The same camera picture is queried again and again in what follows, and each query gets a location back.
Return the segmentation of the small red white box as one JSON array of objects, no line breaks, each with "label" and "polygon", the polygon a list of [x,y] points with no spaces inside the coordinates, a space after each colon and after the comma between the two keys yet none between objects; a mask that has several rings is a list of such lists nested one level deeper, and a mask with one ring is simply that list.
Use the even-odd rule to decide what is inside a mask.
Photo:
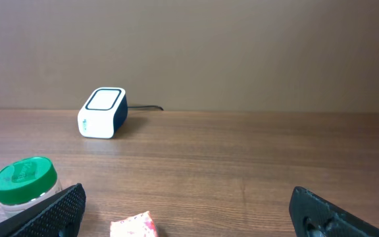
[{"label": "small red white box", "polygon": [[110,237],[158,237],[157,227],[149,211],[111,222]]}]

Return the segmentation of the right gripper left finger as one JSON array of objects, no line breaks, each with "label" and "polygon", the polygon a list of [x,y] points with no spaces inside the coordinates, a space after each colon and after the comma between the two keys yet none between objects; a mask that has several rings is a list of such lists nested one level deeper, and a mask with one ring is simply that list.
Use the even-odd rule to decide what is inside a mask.
[{"label": "right gripper left finger", "polygon": [[0,223],[0,237],[77,237],[86,193],[77,183]]}]

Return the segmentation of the green lid plastic jar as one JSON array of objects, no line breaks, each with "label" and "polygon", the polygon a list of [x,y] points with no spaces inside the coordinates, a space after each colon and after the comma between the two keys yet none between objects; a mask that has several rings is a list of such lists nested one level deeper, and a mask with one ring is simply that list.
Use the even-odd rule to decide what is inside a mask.
[{"label": "green lid plastic jar", "polygon": [[47,157],[29,157],[0,170],[0,206],[13,217],[62,191],[53,162]]}]

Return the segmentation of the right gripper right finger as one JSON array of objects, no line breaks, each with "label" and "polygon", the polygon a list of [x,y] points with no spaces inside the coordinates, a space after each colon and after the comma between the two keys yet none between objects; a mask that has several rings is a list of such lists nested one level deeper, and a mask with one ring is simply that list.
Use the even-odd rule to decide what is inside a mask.
[{"label": "right gripper right finger", "polygon": [[289,213],[297,237],[379,237],[379,228],[308,189],[293,189]]}]

